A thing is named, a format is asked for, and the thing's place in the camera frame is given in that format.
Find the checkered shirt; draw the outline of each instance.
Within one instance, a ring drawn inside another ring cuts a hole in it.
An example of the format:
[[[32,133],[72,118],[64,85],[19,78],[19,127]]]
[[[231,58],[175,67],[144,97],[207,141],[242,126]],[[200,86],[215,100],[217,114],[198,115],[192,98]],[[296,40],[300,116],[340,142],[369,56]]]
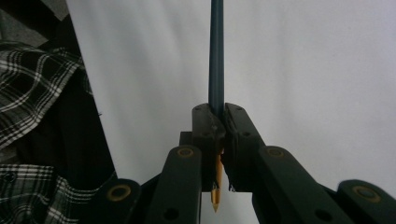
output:
[[[0,42],[0,152],[37,126],[78,69],[65,49]],[[98,190],[72,188],[53,167],[1,163],[0,224],[78,223]]]

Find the screw hole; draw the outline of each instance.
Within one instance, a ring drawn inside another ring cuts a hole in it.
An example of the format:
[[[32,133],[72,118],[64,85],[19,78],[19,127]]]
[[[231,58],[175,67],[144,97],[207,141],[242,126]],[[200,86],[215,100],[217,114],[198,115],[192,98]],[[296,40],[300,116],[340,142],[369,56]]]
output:
[[[268,153],[270,156],[275,157],[275,158],[283,158],[283,156],[285,155],[285,154],[283,153],[283,151],[281,151],[281,150],[279,150],[279,149],[277,149],[277,148],[273,148],[273,147],[268,148],[268,149],[267,149],[267,153]]]
[[[163,218],[167,221],[173,221],[178,218],[178,211],[175,208],[168,208],[163,213]]]
[[[192,151],[190,148],[181,148],[177,151],[177,154],[179,157],[188,158],[194,154],[194,151]]]
[[[319,218],[319,219],[321,219],[321,220],[323,220],[323,221],[327,221],[327,222],[330,222],[330,221],[332,221],[332,215],[330,215],[330,213],[328,213],[328,212],[326,212],[326,211],[324,211],[324,210],[317,210],[317,211],[315,211],[315,215]]]
[[[120,202],[131,194],[131,188],[128,185],[117,185],[107,192],[107,199],[111,202]]]
[[[364,186],[355,186],[352,190],[363,199],[371,202],[371,203],[379,203],[381,201],[381,197],[373,190]]]

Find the black and white plaid cloth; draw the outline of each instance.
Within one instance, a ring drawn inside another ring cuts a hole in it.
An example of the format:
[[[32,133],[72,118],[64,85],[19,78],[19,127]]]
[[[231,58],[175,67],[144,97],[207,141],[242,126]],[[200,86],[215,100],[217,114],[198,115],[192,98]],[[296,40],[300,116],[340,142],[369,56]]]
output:
[[[79,67],[27,45],[0,44],[0,150],[37,126]]]
[[[78,223],[98,189],[73,189],[52,167],[0,165],[0,223]]]
[[[47,53],[0,42],[0,152],[32,131],[70,77],[83,69],[81,61],[65,56],[62,49]],[[1,163],[0,224],[78,223],[98,190],[73,189],[53,167]]]

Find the sharpened pencil point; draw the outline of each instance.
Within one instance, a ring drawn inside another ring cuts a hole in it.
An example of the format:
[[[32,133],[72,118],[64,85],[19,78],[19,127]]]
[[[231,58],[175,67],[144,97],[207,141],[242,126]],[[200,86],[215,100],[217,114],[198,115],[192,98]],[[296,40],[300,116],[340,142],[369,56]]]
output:
[[[215,210],[215,213],[218,212],[219,204],[218,203],[213,203],[213,209]]]

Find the pencil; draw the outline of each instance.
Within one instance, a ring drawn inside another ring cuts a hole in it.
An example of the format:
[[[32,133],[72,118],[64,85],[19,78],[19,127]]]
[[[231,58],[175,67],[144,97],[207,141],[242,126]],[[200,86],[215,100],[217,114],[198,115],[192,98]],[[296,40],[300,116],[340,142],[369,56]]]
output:
[[[209,55],[209,105],[222,119],[224,111],[223,1],[212,0]]]
[[[221,175],[222,175],[222,164],[221,164],[221,156],[220,154],[216,157],[216,180],[218,181],[218,185],[212,189],[211,198],[212,205],[215,213],[218,212],[219,204],[220,204],[220,196],[221,196]]]

